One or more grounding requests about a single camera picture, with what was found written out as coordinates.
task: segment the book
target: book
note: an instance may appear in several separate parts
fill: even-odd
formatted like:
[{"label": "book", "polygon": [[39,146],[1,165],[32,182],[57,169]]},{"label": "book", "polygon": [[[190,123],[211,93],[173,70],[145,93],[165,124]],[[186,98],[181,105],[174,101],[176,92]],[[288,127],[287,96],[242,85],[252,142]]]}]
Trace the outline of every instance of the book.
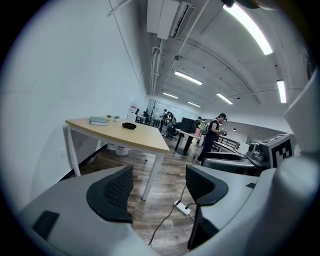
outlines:
[{"label": "book", "polygon": [[103,117],[91,116],[90,117],[90,125],[93,125],[93,126],[107,126],[108,122]]}]

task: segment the black shirt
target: black shirt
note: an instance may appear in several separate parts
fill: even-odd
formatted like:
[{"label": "black shirt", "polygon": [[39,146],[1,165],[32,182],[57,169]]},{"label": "black shirt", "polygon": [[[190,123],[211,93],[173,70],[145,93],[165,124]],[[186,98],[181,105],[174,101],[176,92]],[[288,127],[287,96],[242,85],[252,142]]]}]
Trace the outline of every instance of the black shirt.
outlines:
[{"label": "black shirt", "polygon": [[214,132],[211,131],[213,124],[216,124],[216,128],[215,128],[215,129],[216,129],[216,130],[219,130],[219,121],[218,121],[217,119],[214,119],[214,120],[209,124],[207,136],[210,136],[211,138],[213,138],[214,140],[216,140],[216,139],[219,138],[219,134],[214,133]]},{"label": "black shirt", "polygon": [[198,125],[200,125],[200,123],[201,123],[201,121],[196,120],[196,122],[195,122],[195,128],[198,128]]}]

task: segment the black pants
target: black pants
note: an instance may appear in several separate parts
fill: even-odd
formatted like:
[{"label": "black pants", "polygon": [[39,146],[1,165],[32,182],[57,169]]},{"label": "black pants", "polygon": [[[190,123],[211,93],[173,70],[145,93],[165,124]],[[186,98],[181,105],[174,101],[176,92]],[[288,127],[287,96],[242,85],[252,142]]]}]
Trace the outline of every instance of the black pants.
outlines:
[{"label": "black pants", "polygon": [[214,141],[216,139],[216,136],[213,134],[207,134],[205,137],[204,145],[201,154],[198,157],[198,161],[201,162],[204,159],[204,154],[207,152],[211,152],[212,146],[214,144]]},{"label": "black pants", "polygon": [[164,121],[163,120],[161,120],[160,129],[159,129],[160,132],[162,131],[162,126],[164,126]]}]

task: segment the air conditioner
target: air conditioner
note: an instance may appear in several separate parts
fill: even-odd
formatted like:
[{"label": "air conditioner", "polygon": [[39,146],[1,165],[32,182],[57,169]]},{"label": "air conditioner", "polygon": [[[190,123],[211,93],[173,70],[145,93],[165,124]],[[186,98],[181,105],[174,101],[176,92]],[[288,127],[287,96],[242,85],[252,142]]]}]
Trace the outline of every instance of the air conditioner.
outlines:
[{"label": "air conditioner", "polygon": [[148,0],[146,31],[158,38],[180,38],[195,7],[176,0]]}]

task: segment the wooden floor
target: wooden floor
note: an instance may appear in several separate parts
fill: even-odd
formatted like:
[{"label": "wooden floor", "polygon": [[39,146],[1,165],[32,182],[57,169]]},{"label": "wooden floor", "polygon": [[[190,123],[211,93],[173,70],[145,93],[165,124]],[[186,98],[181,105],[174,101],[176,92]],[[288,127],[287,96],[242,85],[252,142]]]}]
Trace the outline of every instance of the wooden floor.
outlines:
[{"label": "wooden floor", "polygon": [[[165,154],[161,170],[146,201],[141,200],[141,197],[155,160],[154,155],[131,150],[127,156],[118,156],[115,151],[103,150],[93,163],[80,168],[81,175],[85,175],[108,168],[133,165],[133,190],[128,199],[128,212],[133,215],[133,229],[146,244],[160,222],[172,210],[173,203],[180,198],[186,185],[186,165],[191,165],[193,156],[196,154],[198,157],[202,150],[194,141],[190,145],[189,156],[182,156],[174,151],[176,141],[167,138],[165,141],[171,152]],[[186,142],[186,139],[182,139],[179,147],[184,148]],[[194,203],[187,188],[184,190],[182,203]],[[195,216],[196,206],[192,204],[190,209],[192,216]],[[190,216],[183,215],[175,208],[158,228],[150,246],[160,255],[175,256],[187,253],[187,242],[193,224]]]}]

